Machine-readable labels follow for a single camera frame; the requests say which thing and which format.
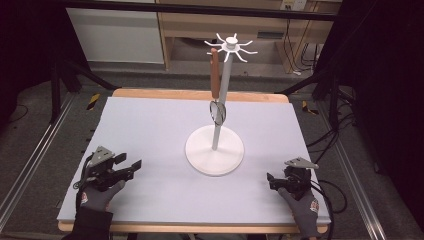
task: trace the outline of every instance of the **gray carpet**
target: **gray carpet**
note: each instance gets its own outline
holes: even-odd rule
[[[209,89],[207,76],[136,73],[99,73],[98,75],[124,87]],[[66,189],[81,161],[83,151],[99,121],[106,98],[111,95],[111,91],[104,90],[90,81],[82,80],[82,82],[83,90],[76,94],[75,102],[66,120],[4,227],[3,234],[48,234],[56,239],[63,235],[57,228],[56,217],[59,212],[57,203],[64,198]],[[285,89],[291,84],[293,80],[290,79],[232,77],[230,90],[274,92]],[[36,142],[41,138],[49,121],[49,87],[49,83],[43,83],[23,92],[20,101],[29,108],[29,113],[2,130],[0,136],[2,143],[0,161],[3,166],[0,169],[2,199]],[[327,132],[322,115],[302,111],[302,100],[310,98],[309,90],[305,88],[300,93],[290,96],[306,143],[318,139]],[[88,111],[86,107],[94,93],[100,93],[101,97],[94,109]],[[350,109],[345,106],[340,111],[346,115]],[[355,171],[364,184],[388,239],[424,239],[423,233],[400,200],[390,179],[374,173],[372,159],[358,129],[348,125],[341,131],[340,140],[353,160]],[[326,142],[322,142],[310,151],[323,149],[325,144]],[[314,160],[319,154],[319,152],[311,153],[311,159]],[[335,215],[334,239],[369,239],[368,231],[340,169],[338,155],[334,148],[324,155],[319,165],[318,178],[338,185],[348,198],[346,211]],[[331,186],[322,186],[332,200],[333,207],[336,210],[340,209],[343,206],[340,193]]]

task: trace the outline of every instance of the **white stand base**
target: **white stand base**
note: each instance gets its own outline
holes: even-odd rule
[[[186,155],[190,164],[208,176],[222,176],[236,169],[244,156],[241,138],[232,130],[222,127],[218,147],[212,149],[215,126],[194,131],[186,142]]]

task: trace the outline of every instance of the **aluminum rail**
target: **aluminum rail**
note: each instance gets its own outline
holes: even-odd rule
[[[320,112],[328,112],[328,109],[325,107],[325,104],[322,101],[319,101],[317,106]],[[324,116],[324,114],[321,115],[323,116],[327,129],[330,130],[331,125],[327,117]],[[350,163],[349,157],[339,139],[335,144],[335,148],[337,154],[339,155],[340,166],[346,177],[346,181],[350,187],[350,190],[352,191],[353,198],[355,199],[356,205],[358,206],[359,212],[362,215],[362,219],[365,223],[365,227],[367,228],[371,239],[387,239],[383,227],[381,226],[380,221],[378,220],[377,215],[374,212],[374,208],[372,207],[368,196],[364,188],[362,187],[362,184],[359,181],[359,178],[356,175],[355,170],[353,169],[353,166]]]
[[[254,8],[216,7],[181,4],[156,4],[138,2],[114,2],[114,1],[92,1],[92,0],[47,0],[51,4],[60,4],[66,8],[118,10],[135,12],[166,12],[205,15],[226,15],[260,18],[281,18],[318,21],[336,21],[345,19],[334,13],[315,13],[302,11],[285,11]]]
[[[19,202],[25,188],[30,182],[32,176],[37,170],[38,165],[40,164],[44,154],[47,152],[51,142],[53,141],[56,133],[58,132],[60,126],[62,125],[66,115],[69,112],[69,109],[73,103],[75,98],[75,93],[68,93],[63,104],[62,104],[62,112],[56,119],[56,121],[50,124],[45,131],[43,137],[38,142],[36,148],[32,152],[30,158],[19,174],[18,178],[15,180],[12,188],[9,190],[6,198],[0,205],[0,232],[3,231],[4,226],[9,220],[13,210]]]

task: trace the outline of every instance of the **power outlet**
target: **power outlet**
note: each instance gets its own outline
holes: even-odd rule
[[[293,6],[291,7],[293,11],[303,11],[305,9],[306,0],[294,0]]]
[[[295,0],[283,0],[280,10],[292,10]]]

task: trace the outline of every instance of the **person's hand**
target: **person's hand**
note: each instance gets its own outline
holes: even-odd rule
[[[278,194],[290,206],[302,238],[320,237],[321,234],[317,231],[319,204],[312,191],[305,192],[299,201],[296,201],[285,188],[279,188]]]
[[[108,210],[109,202],[125,186],[125,181],[121,180],[104,192],[100,192],[89,184],[81,195],[80,207],[85,207],[99,212]]]

